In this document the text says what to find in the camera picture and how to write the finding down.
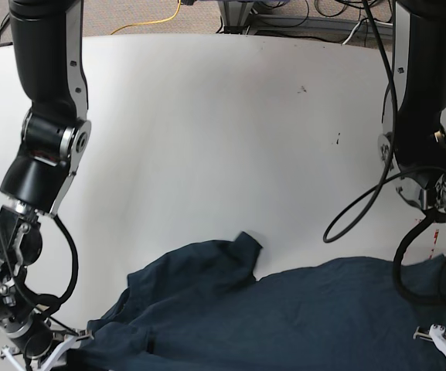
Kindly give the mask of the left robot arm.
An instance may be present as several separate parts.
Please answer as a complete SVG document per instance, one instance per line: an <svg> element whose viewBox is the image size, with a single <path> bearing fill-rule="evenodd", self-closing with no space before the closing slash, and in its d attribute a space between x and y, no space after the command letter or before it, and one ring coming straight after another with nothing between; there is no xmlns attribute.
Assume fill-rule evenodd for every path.
<svg viewBox="0 0 446 371"><path fill-rule="evenodd" d="M446 224L446 1L393 4L392 63L383 101L379 152L397 192L424 218L401 241L393 280L401 296L446 305L446 293L418 294L402 281L408 246L432 223Z"/></svg>

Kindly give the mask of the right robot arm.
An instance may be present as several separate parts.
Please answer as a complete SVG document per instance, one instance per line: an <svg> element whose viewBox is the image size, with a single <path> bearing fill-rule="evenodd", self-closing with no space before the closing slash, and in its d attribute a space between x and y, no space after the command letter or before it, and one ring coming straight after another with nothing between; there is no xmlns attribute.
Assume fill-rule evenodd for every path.
<svg viewBox="0 0 446 371"><path fill-rule="evenodd" d="M82 65L81 1L11 1L9 22L19 79L31 100L18 153L0 190L0 330L10 340L0 356L17 370L67 370L70 350L87 330L70 328L54 314L71 297L79 272L77 247L61 295L26 286L28 267L42 252L41 216L61 224L58 210L90 139L87 80Z"/></svg>

